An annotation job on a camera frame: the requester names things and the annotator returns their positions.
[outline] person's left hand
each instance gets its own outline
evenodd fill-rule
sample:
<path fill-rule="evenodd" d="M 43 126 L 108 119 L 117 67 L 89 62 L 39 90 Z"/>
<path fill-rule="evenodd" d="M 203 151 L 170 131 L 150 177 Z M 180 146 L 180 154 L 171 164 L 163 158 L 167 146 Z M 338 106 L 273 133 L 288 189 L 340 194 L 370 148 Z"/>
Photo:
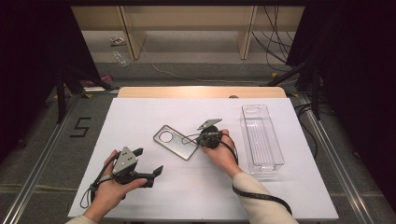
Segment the person's left hand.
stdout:
<path fill-rule="evenodd" d="M 111 155 L 106 159 L 105 164 L 117 154 L 117 150 L 114 150 Z M 103 173 L 105 175 L 111 175 L 111 171 L 114 168 L 113 162 L 111 162 Z M 87 217 L 93 221 L 100 222 L 100 220 L 113 208 L 115 208 L 122 198 L 131 190 L 137 189 L 146 184 L 147 179 L 141 178 L 132 181 L 129 184 L 121 185 L 114 179 L 105 181 L 99 185 L 96 192 L 95 199 L 93 200 L 90 207 L 85 211 L 84 217 Z"/>

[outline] black strap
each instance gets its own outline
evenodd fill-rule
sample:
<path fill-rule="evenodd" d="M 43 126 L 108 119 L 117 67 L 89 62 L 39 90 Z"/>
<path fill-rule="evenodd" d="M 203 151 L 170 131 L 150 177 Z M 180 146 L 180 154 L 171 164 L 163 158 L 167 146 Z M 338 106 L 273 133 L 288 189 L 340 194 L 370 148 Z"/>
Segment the black strap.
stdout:
<path fill-rule="evenodd" d="M 291 212 L 291 208 L 290 206 L 283 201 L 280 198 L 277 198 L 275 196 L 272 195 L 268 195 L 268 194 L 260 194 L 260 193 L 251 193 L 251 192 L 244 192 L 240 189 L 237 189 L 236 187 L 233 186 L 233 192 L 239 196 L 242 197 L 246 197 L 246 198 L 252 198 L 252 199 L 260 199 L 260 200 L 266 200 L 266 201 L 272 201 L 272 202 L 276 202 L 276 203 L 280 203 L 283 206 L 285 206 L 286 210 L 288 210 L 288 212 L 293 215 L 293 213 Z"/>
<path fill-rule="evenodd" d="M 226 134 L 226 133 L 222 133 L 222 134 L 228 136 L 228 137 L 231 139 L 231 141 L 233 142 L 233 139 L 230 137 L 230 135 L 228 135 L 228 134 Z M 235 159 L 236 164 L 237 164 L 237 165 L 239 164 L 239 160 L 238 160 L 238 151 L 236 150 L 236 146 L 235 146 L 235 143 L 234 143 L 234 142 L 233 142 L 233 146 L 234 146 L 234 150 L 233 150 L 230 146 L 228 146 L 227 143 L 221 141 L 221 139 L 218 139 L 218 138 L 213 137 L 213 136 L 209 136 L 209 138 L 211 138 L 211 139 L 213 139 L 213 140 L 216 140 L 216 141 L 218 141 L 219 143 L 222 143 L 225 147 L 227 147 L 228 150 L 230 150 L 230 152 L 233 154 L 233 158 Z"/>

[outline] black cable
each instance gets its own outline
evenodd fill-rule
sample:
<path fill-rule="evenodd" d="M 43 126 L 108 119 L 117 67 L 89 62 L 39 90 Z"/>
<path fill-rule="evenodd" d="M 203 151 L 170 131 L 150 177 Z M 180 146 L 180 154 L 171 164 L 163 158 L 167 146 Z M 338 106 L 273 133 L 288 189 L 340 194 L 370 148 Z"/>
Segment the black cable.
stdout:
<path fill-rule="evenodd" d="M 265 34 L 265 32 L 264 32 L 264 31 L 262 31 L 262 35 L 263 35 L 265 38 L 267 38 L 269 41 L 272 41 L 272 42 L 274 42 L 274 43 L 276 43 L 276 44 L 280 44 L 280 45 L 282 45 L 282 46 L 285 46 L 285 47 L 291 48 L 291 46 L 290 46 L 290 45 L 284 44 L 284 43 L 282 43 L 282 42 L 277 42 L 277 41 L 275 41 L 275 40 L 271 39 L 270 37 L 268 37 L 268 36 Z"/>
<path fill-rule="evenodd" d="M 275 68 L 273 67 L 270 62 L 268 61 L 268 53 L 270 55 L 272 55 L 273 57 L 275 57 L 276 59 L 280 60 L 282 63 L 284 63 L 285 65 L 289 66 L 286 61 L 284 61 L 283 59 L 281 59 L 279 56 L 277 56 L 276 54 L 274 54 L 271 50 L 269 50 L 267 47 L 264 46 L 264 44 L 259 40 L 259 38 L 257 38 L 257 36 L 252 32 L 254 38 L 256 39 L 257 43 L 260 45 L 260 47 L 262 47 L 265 50 L 265 59 L 267 61 L 267 64 L 274 70 L 280 71 L 280 72 L 289 72 L 287 70 L 283 70 L 283 69 L 279 69 L 279 68 Z"/>
<path fill-rule="evenodd" d="M 286 34 L 289 36 L 289 38 L 290 38 L 291 42 L 293 42 L 293 38 L 291 38 L 291 36 L 290 36 L 289 32 L 286 32 Z"/>
<path fill-rule="evenodd" d="M 197 136 L 197 135 L 198 135 L 198 137 L 196 137 L 196 138 L 194 138 L 194 139 L 190 139 L 191 136 Z M 184 136 L 183 138 L 181 138 L 181 144 L 187 145 L 187 144 L 190 143 L 190 142 L 196 141 L 197 138 L 199 138 L 199 137 L 201 137 L 201 136 L 202 136 L 201 133 L 194 133 L 194 134 L 190 134 L 190 135 Z"/>
<path fill-rule="evenodd" d="M 270 49 L 268 49 L 267 47 L 264 46 L 264 44 L 259 40 L 259 38 L 252 32 L 253 37 L 256 39 L 257 43 L 260 45 L 260 47 L 262 47 L 266 53 L 271 54 L 274 58 L 277 58 L 278 60 L 280 60 L 282 63 L 286 64 L 286 61 L 281 59 L 279 56 L 277 56 L 273 51 L 271 51 Z"/>
<path fill-rule="evenodd" d="M 314 157 L 314 159 L 316 159 L 316 158 L 317 158 L 317 155 L 318 155 L 318 142 L 317 142 L 317 139 L 315 138 L 315 136 L 314 136 L 311 132 L 309 132 L 308 128 L 307 128 L 307 127 L 301 122 L 301 120 L 300 120 L 300 116 L 301 116 L 303 113 L 305 113 L 305 112 L 307 112 L 307 111 L 309 111 L 309 110 L 312 109 L 311 106 L 312 106 L 312 104 L 298 105 L 298 106 L 295 106 L 294 109 L 297 109 L 297 108 L 300 108 L 300 107 L 301 107 L 300 111 L 299 111 L 298 114 L 297 114 L 297 120 L 300 122 L 300 125 L 306 130 L 306 132 L 309 134 L 309 136 L 311 136 L 312 140 L 313 140 L 314 143 L 315 143 L 315 149 L 314 149 L 314 155 L 313 155 L 313 157 Z"/>
<path fill-rule="evenodd" d="M 246 198 L 259 199 L 259 200 L 265 200 L 265 201 L 272 201 L 272 202 L 275 202 L 275 203 L 280 203 L 286 208 L 286 210 L 288 210 L 288 212 L 291 215 L 293 215 L 293 213 L 291 212 L 290 206 L 285 201 L 283 201 L 282 199 L 277 198 L 275 196 L 268 195 L 268 194 L 245 192 L 245 191 L 242 191 L 240 189 L 237 189 L 234 185 L 233 185 L 233 192 L 235 194 L 239 195 L 239 196 L 246 197 Z"/>
<path fill-rule="evenodd" d="M 226 134 L 226 133 L 224 133 L 224 135 L 226 135 L 227 137 L 229 137 L 230 140 L 233 142 L 233 139 L 230 137 L 230 135 L 228 135 L 228 134 Z M 235 149 L 232 149 L 227 143 L 221 141 L 221 140 L 218 139 L 218 138 L 215 138 L 215 137 L 212 137 L 212 136 L 209 136 L 209 138 L 211 138 L 211 139 L 213 139 L 213 140 L 215 140 L 215 141 L 218 141 L 218 142 L 222 143 L 225 147 L 227 147 L 228 150 L 230 150 L 231 153 L 233 154 L 233 158 L 235 159 L 236 164 L 239 165 L 238 151 L 236 150 L 236 146 L 235 146 L 235 143 L 234 143 L 234 142 L 233 142 L 233 146 L 235 147 Z"/>
<path fill-rule="evenodd" d="M 272 39 L 272 36 L 274 35 L 274 34 L 276 34 L 276 37 L 277 37 L 277 40 L 278 40 L 278 42 L 279 43 L 282 43 L 282 40 L 280 39 L 280 37 L 279 37 L 279 33 L 278 33 L 278 31 L 277 31 L 277 14 L 278 14 L 278 11 L 279 11 L 279 7 L 278 6 L 275 6 L 275 15 L 274 15 L 274 17 L 275 17 L 275 21 L 274 21 L 274 23 L 272 22 L 272 20 L 271 20 L 271 18 L 270 18 L 270 16 L 269 16 L 269 14 L 268 14 L 268 11 L 267 11 L 267 8 L 264 6 L 264 11 L 265 11 L 265 14 L 267 15 L 267 18 L 268 18 L 268 21 L 270 22 L 270 24 L 271 24 L 271 27 L 273 28 L 273 32 L 271 33 L 271 39 Z M 283 49 L 282 49 L 282 47 L 281 47 L 281 45 L 279 44 L 279 48 L 280 48 L 280 51 L 282 52 L 282 54 L 283 54 L 283 57 L 285 58 L 285 59 L 287 59 L 287 56 L 285 55 L 285 53 L 283 52 Z"/>
<path fill-rule="evenodd" d="M 91 203 L 92 203 L 93 199 L 95 198 L 95 192 L 98 190 L 99 185 L 102 184 L 103 182 L 113 179 L 112 177 L 110 177 L 110 178 L 102 180 L 102 181 L 100 180 L 102 178 L 103 173 L 107 169 L 108 165 L 110 165 L 110 163 L 113 162 L 115 159 L 117 159 L 119 156 L 120 156 L 120 152 L 118 152 L 116 155 L 111 157 L 110 160 L 105 164 L 105 166 L 102 168 L 101 172 L 96 177 L 94 182 L 90 184 L 90 187 L 82 195 L 81 201 L 79 202 L 80 207 L 88 208 L 88 206 L 90 206 L 90 200 L 89 200 L 90 195 L 91 195 Z M 84 200 L 84 198 L 87 199 L 87 206 L 82 205 L 82 201 Z"/>

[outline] cable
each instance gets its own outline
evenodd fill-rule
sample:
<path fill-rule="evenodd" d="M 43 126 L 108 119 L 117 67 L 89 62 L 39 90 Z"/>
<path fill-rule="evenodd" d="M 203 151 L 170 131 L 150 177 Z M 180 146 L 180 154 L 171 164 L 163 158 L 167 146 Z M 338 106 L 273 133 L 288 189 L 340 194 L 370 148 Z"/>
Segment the cable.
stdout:
<path fill-rule="evenodd" d="M 274 43 L 276 43 L 276 44 L 281 44 L 282 46 L 291 48 L 291 45 L 287 45 L 287 44 L 284 44 L 284 43 L 282 43 L 282 42 L 277 42 L 277 41 L 271 39 L 270 37 L 268 37 L 268 36 L 265 34 L 264 31 L 262 31 L 262 35 L 263 35 L 265 38 L 267 38 L 269 41 L 272 41 L 272 42 L 274 42 Z"/>
<path fill-rule="evenodd" d="M 161 72 L 161 73 L 165 73 L 168 74 L 172 77 L 177 77 L 177 78 L 181 78 L 181 79 L 191 79 L 191 80 L 195 80 L 195 81 L 201 81 L 201 82 L 225 82 L 225 83 L 253 83 L 253 84 L 267 84 L 268 82 L 260 82 L 260 81 L 230 81 L 230 80 L 222 80 L 222 79 L 200 79 L 200 78 L 196 78 L 196 77 L 181 77 L 181 76 L 177 76 L 171 72 L 168 71 L 163 71 L 158 69 L 154 63 L 151 63 L 152 67 L 157 71 L 157 72 Z"/>
<path fill-rule="evenodd" d="M 90 187 L 84 192 L 84 194 L 82 195 L 81 201 L 79 202 L 79 206 L 82 208 L 88 208 L 88 206 L 90 206 L 90 195 L 91 195 L 91 202 L 93 201 L 93 199 L 95 198 L 95 192 L 98 190 L 99 185 L 102 184 L 103 182 L 106 182 L 108 180 L 112 180 L 113 178 L 107 178 L 102 180 L 102 175 L 105 172 L 105 170 L 107 169 L 107 166 L 110 165 L 111 162 L 113 162 L 114 160 L 116 160 L 118 157 L 120 156 L 120 152 L 118 152 L 116 155 L 114 155 L 113 157 L 110 158 L 110 160 L 105 164 L 105 166 L 102 168 L 101 172 L 99 173 L 99 175 L 96 177 L 96 179 L 93 181 L 92 184 L 90 184 Z M 84 201 L 84 198 L 87 199 L 87 205 L 83 205 L 82 202 Z"/>
<path fill-rule="evenodd" d="M 224 133 L 224 135 L 226 135 L 227 137 L 229 137 L 230 140 L 233 142 L 233 139 L 230 137 L 230 135 L 225 134 L 225 133 Z M 231 153 L 233 153 L 233 158 L 235 159 L 236 164 L 239 165 L 238 151 L 236 150 L 236 146 L 235 146 L 235 143 L 234 143 L 234 142 L 233 142 L 233 146 L 234 146 L 234 150 L 233 150 L 227 143 L 221 141 L 220 139 L 215 138 L 215 137 L 210 137 L 210 138 L 213 139 L 213 140 L 216 140 L 216 141 L 218 141 L 218 142 L 220 142 L 220 143 L 222 143 L 225 147 L 227 147 L 228 150 L 230 150 Z"/>
<path fill-rule="evenodd" d="M 194 138 L 194 139 L 192 139 L 192 140 L 189 138 L 189 137 L 191 137 L 191 136 L 197 136 L 197 135 L 198 135 L 198 137 L 196 137 L 196 138 Z M 196 139 L 199 138 L 200 136 L 201 136 L 200 133 L 194 133 L 194 134 L 190 134 L 190 135 L 184 136 L 184 137 L 181 139 L 181 143 L 182 143 L 183 145 L 187 145 L 187 144 L 190 143 L 190 142 L 196 141 Z"/>
<path fill-rule="evenodd" d="M 291 81 L 287 81 L 287 82 L 282 82 L 282 84 L 290 84 L 290 83 L 293 83 L 293 82 L 296 82 L 298 79 L 294 79 L 294 80 L 291 80 Z"/>
<path fill-rule="evenodd" d="M 306 132 L 309 134 L 309 136 L 311 136 L 312 140 L 314 141 L 315 149 L 314 149 L 313 157 L 314 157 L 314 159 L 316 159 L 317 155 L 318 155 L 318 142 L 317 142 L 317 139 L 315 138 L 315 136 L 311 132 L 309 132 L 308 128 L 300 120 L 300 116 L 303 113 L 305 113 L 305 112 L 307 112 L 307 111 L 312 109 L 311 106 L 312 106 L 312 104 L 298 105 L 298 106 L 295 106 L 294 109 L 297 109 L 297 108 L 301 107 L 300 111 L 297 113 L 297 120 L 300 122 L 301 126 L 306 130 Z"/>
<path fill-rule="evenodd" d="M 279 11 L 279 7 L 278 7 L 278 6 L 275 6 L 274 8 L 275 8 L 275 13 L 274 13 L 275 21 L 274 21 L 274 23 L 273 23 L 272 20 L 271 20 L 271 18 L 270 18 L 270 16 L 269 16 L 269 14 L 268 14 L 268 11 L 267 11 L 266 6 L 264 6 L 265 14 L 267 15 L 267 18 L 268 18 L 268 21 L 269 21 L 270 24 L 271 24 L 271 27 L 273 28 L 273 32 L 271 33 L 271 39 L 272 39 L 272 36 L 273 36 L 274 34 L 276 34 L 276 37 L 277 37 L 277 40 L 278 40 L 278 43 L 279 43 L 280 51 L 282 52 L 283 57 L 284 57 L 285 59 L 287 59 L 287 56 L 286 56 L 285 53 L 283 52 L 283 49 L 282 49 L 281 44 L 280 44 L 280 43 L 282 43 L 282 40 L 280 39 L 279 33 L 277 32 L 277 13 L 278 13 L 278 11 Z"/>
<path fill-rule="evenodd" d="M 271 54 L 274 58 L 277 58 L 278 60 L 280 60 L 282 63 L 286 64 L 286 61 L 284 59 L 281 59 L 279 56 L 277 56 L 273 51 L 271 51 L 268 47 L 264 46 L 264 44 L 259 40 L 259 38 L 254 34 L 254 32 L 252 32 L 254 38 L 256 39 L 257 43 L 260 45 L 260 47 L 262 47 L 263 49 L 265 49 L 266 53 Z"/>
<path fill-rule="evenodd" d="M 265 200 L 265 201 L 272 201 L 272 202 L 275 202 L 275 203 L 280 203 L 286 208 L 286 210 L 288 210 L 288 212 L 291 215 L 293 215 L 293 213 L 291 212 L 290 206 L 285 201 L 283 201 L 282 199 L 277 198 L 275 196 L 268 195 L 268 194 L 245 192 L 245 191 L 242 191 L 240 189 L 237 189 L 234 185 L 233 185 L 233 192 L 236 195 L 239 195 L 239 196 L 242 196 L 242 197 L 246 197 L 246 198 L 259 199 L 259 200 Z"/>
<path fill-rule="evenodd" d="M 290 38 L 291 42 L 293 42 L 293 38 L 291 38 L 291 36 L 290 36 L 289 32 L 286 32 L 286 34 L 289 36 L 289 38 Z"/>

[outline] metal bar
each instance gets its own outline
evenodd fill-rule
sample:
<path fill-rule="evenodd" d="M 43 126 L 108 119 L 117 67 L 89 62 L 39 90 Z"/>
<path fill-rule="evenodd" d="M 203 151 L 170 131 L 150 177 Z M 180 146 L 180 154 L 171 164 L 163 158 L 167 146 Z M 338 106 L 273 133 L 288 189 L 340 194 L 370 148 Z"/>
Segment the metal bar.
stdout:
<path fill-rule="evenodd" d="M 67 124 L 68 118 L 71 115 L 75 105 L 78 102 L 80 95 L 74 95 L 70 101 L 70 107 L 67 110 L 64 119 L 62 122 L 57 123 L 54 131 L 52 132 L 49 141 L 44 147 L 43 152 L 35 163 L 35 167 L 32 172 L 29 174 L 29 177 L 23 184 L 20 193 L 15 198 L 12 205 L 9 207 L 6 218 L 3 221 L 3 224 L 14 224 L 18 223 L 24 208 L 29 203 L 29 200 L 33 194 L 33 190 L 35 189 L 38 180 L 42 176 L 44 169 L 47 166 L 48 161 L 52 155 L 53 150 L 55 149 L 60 137 L 62 136 L 65 125 Z"/>
<path fill-rule="evenodd" d="M 297 73 L 301 73 L 303 69 L 305 69 L 306 67 L 306 63 L 300 63 L 298 66 L 294 67 L 293 69 L 291 69 L 289 72 L 283 74 L 281 77 L 278 77 L 277 79 L 270 81 L 267 83 L 266 86 L 268 87 L 274 87 L 277 84 L 287 80 L 290 77 L 293 77 L 294 75 L 296 75 Z"/>
<path fill-rule="evenodd" d="M 302 104 L 310 103 L 308 97 L 305 94 L 301 95 L 301 102 Z M 359 223 L 374 223 L 372 215 L 370 214 L 357 188 L 353 184 L 352 179 L 349 177 L 347 169 L 341 162 L 340 157 L 338 156 L 337 151 L 333 147 L 332 141 L 326 134 L 326 131 L 323 128 L 320 120 L 316 120 L 314 114 L 311 111 L 308 111 L 307 115 L 312 123 L 312 126 L 318 136 L 320 143 L 323 145 L 323 149 L 326 152 L 326 155 L 330 161 L 330 164 L 332 165 L 332 168 L 335 171 L 335 174 L 338 177 L 338 180 L 340 181 L 341 187 L 343 188 L 346 197 L 349 199 L 349 202 L 352 206 L 353 211 L 355 212 Z"/>

